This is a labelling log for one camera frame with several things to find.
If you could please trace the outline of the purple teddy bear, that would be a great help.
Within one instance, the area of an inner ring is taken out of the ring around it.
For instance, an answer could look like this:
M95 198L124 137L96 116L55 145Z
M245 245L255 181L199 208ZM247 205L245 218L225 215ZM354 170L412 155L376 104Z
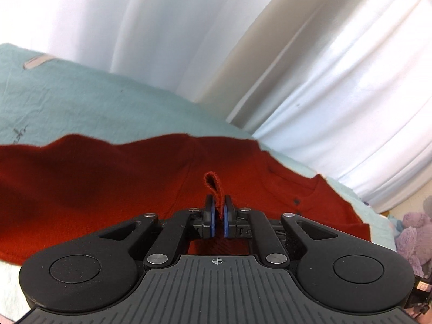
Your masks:
M423 212L408 212L402 219L403 230L395 239L399 255L410 263L416 276L431 276L431 196L423 202Z

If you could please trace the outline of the dark red knit cardigan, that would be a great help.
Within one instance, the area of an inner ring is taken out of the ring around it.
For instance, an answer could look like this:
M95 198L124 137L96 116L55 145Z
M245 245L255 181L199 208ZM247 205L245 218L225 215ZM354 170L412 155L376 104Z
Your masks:
M34 253L153 212L162 220L213 195L291 212L370 240L370 227L326 180L290 170L254 140L176 134L126 144L67 135L1 147L1 259Z

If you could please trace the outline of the light teal mushroom bedsheet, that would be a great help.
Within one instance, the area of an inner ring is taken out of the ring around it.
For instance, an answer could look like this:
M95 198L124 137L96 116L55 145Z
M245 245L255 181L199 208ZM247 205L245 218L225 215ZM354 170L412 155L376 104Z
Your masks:
M126 144L176 134L252 140L170 92L72 62L49 60L13 45L1 46L1 147L46 146L67 135ZM293 172L307 178L318 175L258 144ZM350 189L324 179L368 224L368 241L393 249L388 221Z

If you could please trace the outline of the white sheer curtain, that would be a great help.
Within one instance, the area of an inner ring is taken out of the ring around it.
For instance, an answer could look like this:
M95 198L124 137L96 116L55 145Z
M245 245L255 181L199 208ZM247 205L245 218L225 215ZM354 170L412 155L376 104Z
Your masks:
M431 0L1 0L1 42L173 92L378 210L431 180Z

